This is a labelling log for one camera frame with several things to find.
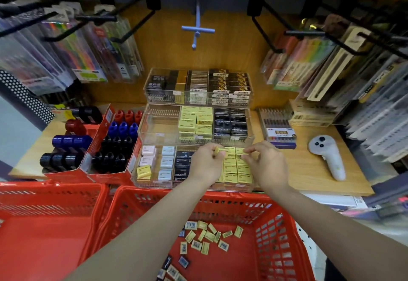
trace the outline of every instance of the basket bottom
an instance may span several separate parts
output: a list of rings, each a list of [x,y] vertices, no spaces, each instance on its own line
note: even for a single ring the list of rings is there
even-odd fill
[[[214,227],[222,232],[232,230],[235,232],[237,227],[231,223],[212,223]],[[241,238],[234,235],[221,240],[229,243],[227,252],[220,249],[217,243],[210,242],[208,255],[201,254],[188,245],[185,256],[190,264],[184,269],[178,260],[180,258],[180,242],[186,241],[184,238],[177,238],[173,244],[170,255],[173,258],[171,263],[175,266],[181,275],[187,280],[194,281],[230,281],[230,280],[257,280],[258,268],[256,262],[255,247],[255,229],[253,226],[240,225],[244,231]],[[194,231],[197,240],[201,230]]]
[[[89,217],[12,217],[0,227],[2,280],[61,280],[78,266]]]

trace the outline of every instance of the person's left hand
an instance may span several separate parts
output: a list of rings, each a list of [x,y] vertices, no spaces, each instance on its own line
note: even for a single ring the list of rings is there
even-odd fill
[[[207,143],[201,146],[191,158],[189,180],[204,183],[206,188],[214,184],[222,172],[222,160],[225,157],[225,151],[220,151],[214,156],[216,147],[222,148],[222,145],[216,143]]]

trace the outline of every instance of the hand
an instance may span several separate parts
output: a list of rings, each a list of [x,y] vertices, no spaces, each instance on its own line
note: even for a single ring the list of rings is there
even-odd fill
[[[221,176],[222,160],[225,157],[225,151],[220,151],[214,156],[216,147],[222,148],[216,143],[207,143],[201,146],[191,158],[189,180],[197,180],[204,183],[206,188],[213,185]]]
[[[280,194],[288,190],[288,165],[282,152],[268,141],[256,143],[247,147],[244,152],[258,151],[258,159],[250,155],[242,155],[241,158],[251,168],[251,173],[259,186],[266,192]]]

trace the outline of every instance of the clear acrylic display tray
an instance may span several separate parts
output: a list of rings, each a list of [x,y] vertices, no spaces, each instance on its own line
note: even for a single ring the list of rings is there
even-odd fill
[[[199,146],[196,145],[176,145],[175,146],[175,159],[177,151],[192,151],[195,152]],[[137,179],[137,170],[133,171],[131,181],[137,187],[155,187],[155,188],[164,188],[164,189],[172,189],[178,186],[182,181],[174,181],[174,171],[175,171],[175,160],[173,162],[173,168],[171,170],[171,180],[159,180],[159,171],[160,171],[160,162],[162,159],[162,149],[163,145],[156,145],[156,162],[154,167],[151,168],[151,176],[150,180],[138,180]],[[136,167],[139,165],[142,149],[139,151],[139,155],[137,156]],[[208,190],[209,191],[227,191],[227,192],[252,192],[253,184],[245,184],[245,183],[226,183],[226,182],[216,182],[211,185]]]
[[[137,130],[144,145],[204,145],[214,142],[225,147],[250,146],[255,135],[252,131],[250,112],[245,109],[247,136],[225,136],[218,139],[212,134],[211,138],[202,138],[196,135],[194,139],[183,139],[179,134],[178,122],[181,111],[180,105],[157,105],[148,104]]]
[[[249,108],[253,91],[250,92],[230,92],[224,94],[223,92],[214,93],[213,91],[186,91],[186,84],[168,85],[171,88],[152,89],[148,87],[149,82],[153,76],[168,77],[171,72],[178,70],[152,68],[146,79],[144,85],[144,93],[147,103],[167,104],[167,105],[193,105],[193,106],[207,106],[207,107],[228,107],[228,108]],[[248,76],[250,88],[252,89],[250,77]]]

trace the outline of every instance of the wooden board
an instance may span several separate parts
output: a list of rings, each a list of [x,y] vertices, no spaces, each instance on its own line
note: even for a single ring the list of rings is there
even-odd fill
[[[132,8],[125,13],[134,26],[148,10]],[[280,23],[270,14],[258,19],[265,32],[273,37],[283,32]],[[254,101],[251,108],[258,106],[283,106],[296,94],[273,90],[265,84],[259,67],[268,51],[268,45],[256,29],[250,17],[244,13],[207,11],[201,17],[201,26],[214,28],[215,34],[201,34],[197,49],[193,51],[193,33],[182,31],[182,25],[194,25],[195,17],[184,10],[158,11],[135,34],[136,43],[147,71],[152,67],[208,69],[226,68],[248,72],[252,82]],[[85,85],[95,101],[146,103],[143,85],[147,74],[134,84],[91,83]]]
[[[113,106],[114,108],[127,109],[137,107],[138,105],[113,104]],[[262,141],[263,135],[256,111],[251,111],[251,123],[255,134],[255,142]],[[288,162],[289,183],[291,186],[297,190],[313,193],[321,192],[355,196],[365,196],[374,193],[334,126],[329,128],[295,127],[294,129],[297,134],[297,148],[294,150],[282,150]],[[39,159],[43,153],[53,150],[51,145],[53,136],[64,133],[64,123],[51,121],[38,140],[9,174],[16,178],[46,179],[41,173],[42,168],[39,164]],[[320,156],[313,155],[308,151],[307,144],[309,140],[320,134],[330,135],[336,140],[346,169],[346,181],[338,182],[334,180],[325,161]]]

